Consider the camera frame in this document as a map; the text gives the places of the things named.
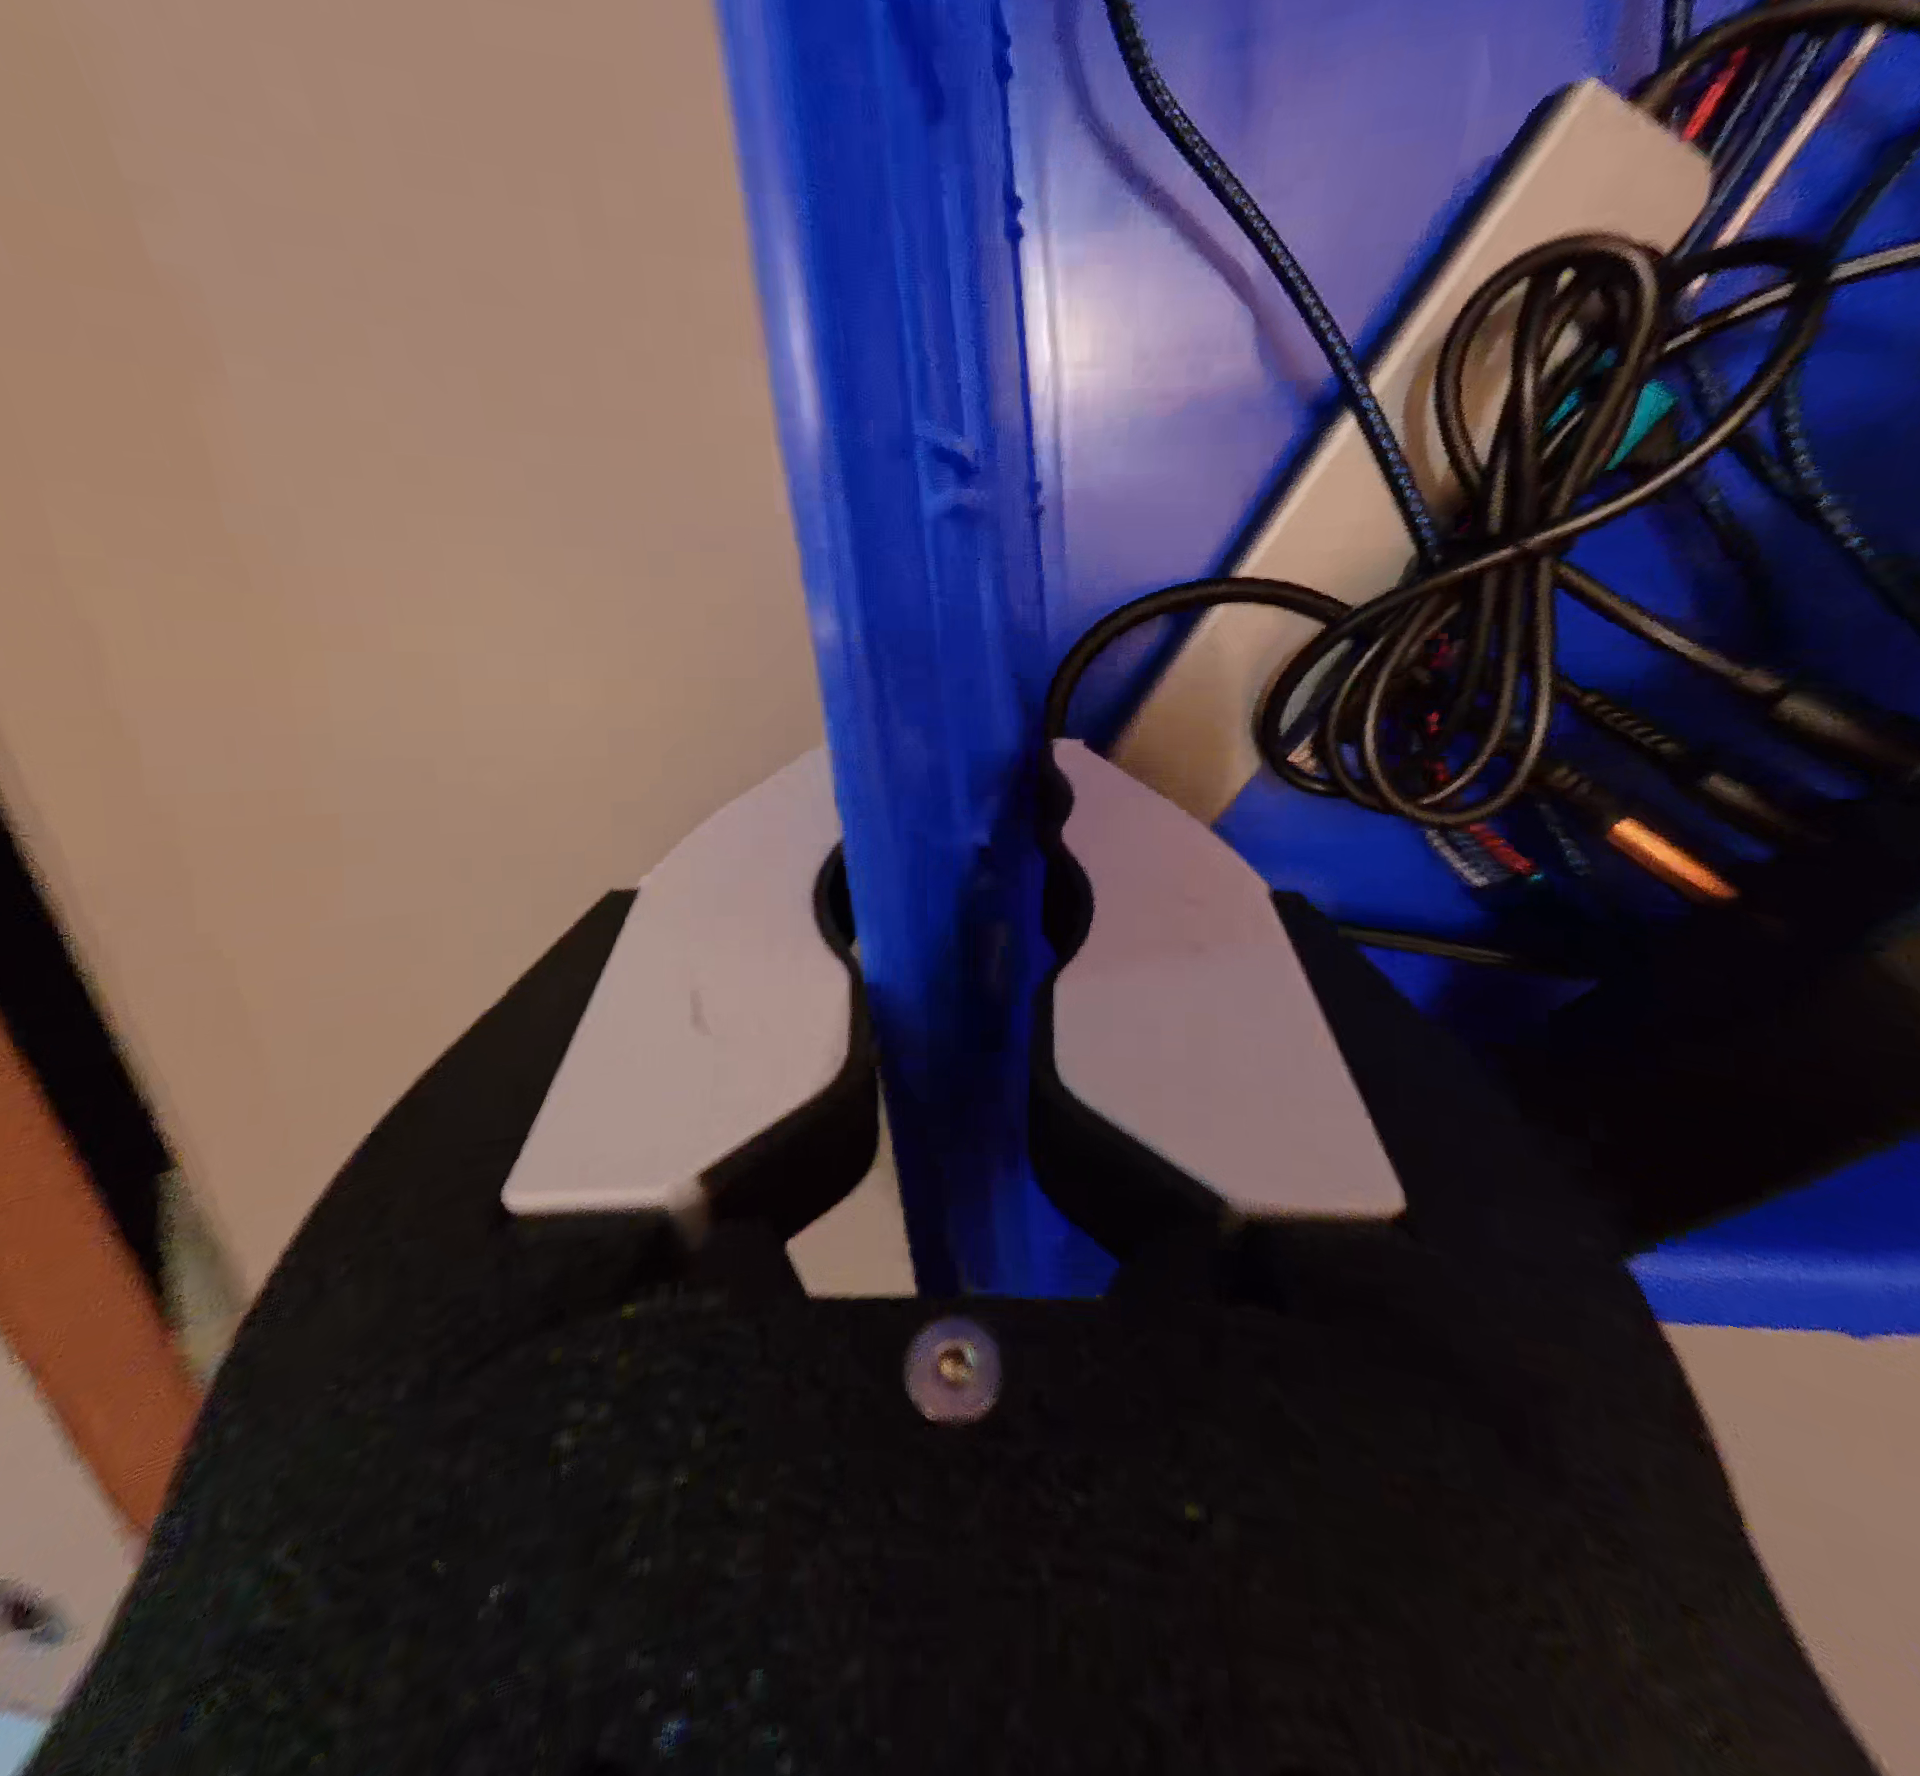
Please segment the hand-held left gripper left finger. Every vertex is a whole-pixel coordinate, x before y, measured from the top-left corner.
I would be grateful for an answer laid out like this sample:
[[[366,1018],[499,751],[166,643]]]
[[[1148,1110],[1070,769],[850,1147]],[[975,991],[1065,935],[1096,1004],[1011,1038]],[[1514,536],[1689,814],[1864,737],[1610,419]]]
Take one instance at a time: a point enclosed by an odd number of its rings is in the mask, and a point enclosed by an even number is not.
[[[877,1038],[832,751],[812,748],[636,879],[499,1211],[797,1242],[875,1161]]]

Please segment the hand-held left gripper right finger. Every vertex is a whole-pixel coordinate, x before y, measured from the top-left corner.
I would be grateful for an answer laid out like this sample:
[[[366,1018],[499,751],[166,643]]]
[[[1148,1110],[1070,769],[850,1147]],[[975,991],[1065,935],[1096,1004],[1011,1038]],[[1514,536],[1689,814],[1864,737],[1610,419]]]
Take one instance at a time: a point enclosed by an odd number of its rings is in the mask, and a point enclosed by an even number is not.
[[[1273,885],[1083,743],[1040,760],[1040,935],[1032,1166],[1103,1251],[1403,1215]]]

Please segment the blue plastic bin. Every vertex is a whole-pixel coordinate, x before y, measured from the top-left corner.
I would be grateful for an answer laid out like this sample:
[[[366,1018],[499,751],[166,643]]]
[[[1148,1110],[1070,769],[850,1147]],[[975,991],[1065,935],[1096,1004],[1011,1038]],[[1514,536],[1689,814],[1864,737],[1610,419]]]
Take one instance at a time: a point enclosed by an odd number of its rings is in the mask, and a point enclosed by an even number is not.
[[[1318,630],[1209,831],[1600,1176],[1665,1324],[1913,1337],[1913,0],[714,0],[904,1232],[1116,1272],[1035,1182],[1040,760],[1197,613]],[[1568,83],[1703,149],[1658,255],[1372,353]],[[1228,571],[1357,413],[1415,571]]]

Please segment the grey usb hub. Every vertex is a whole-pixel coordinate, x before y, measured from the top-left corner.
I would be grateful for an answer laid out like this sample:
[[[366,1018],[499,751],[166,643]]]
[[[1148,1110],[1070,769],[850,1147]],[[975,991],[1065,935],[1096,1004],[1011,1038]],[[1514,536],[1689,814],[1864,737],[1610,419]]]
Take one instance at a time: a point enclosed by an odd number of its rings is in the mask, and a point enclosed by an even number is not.
[[[1430,376],[1471,292],[1528,247],[1568,234],[1623,234],[1665,255],[1703,196],[1703,149],[1610,83],[1568,83],[1537,106],[1372,353],[1372,399],[1384,406],[1437,523],[1456,510],[1456,482],[1430,419]],[[1415,536],[1380,482],[1357,413],[1334,413],[1304,447],[1281,500],[1228,571],[1302,584],[1334,601],[1372,601],[1415,571]],[[1261,702],[1315,630],[1315,622],[1253,601],[1197,613],[1105,760],[1193,821],[1225,821],[1261,775]]]

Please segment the grey desk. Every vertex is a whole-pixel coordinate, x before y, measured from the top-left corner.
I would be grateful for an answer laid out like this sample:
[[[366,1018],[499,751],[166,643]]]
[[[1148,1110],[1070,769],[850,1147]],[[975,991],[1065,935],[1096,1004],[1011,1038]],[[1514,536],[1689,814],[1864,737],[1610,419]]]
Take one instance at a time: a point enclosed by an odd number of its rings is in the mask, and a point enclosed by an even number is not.
[[[818,737],[708,0],[7,0],[7,801],[242,1296]]]

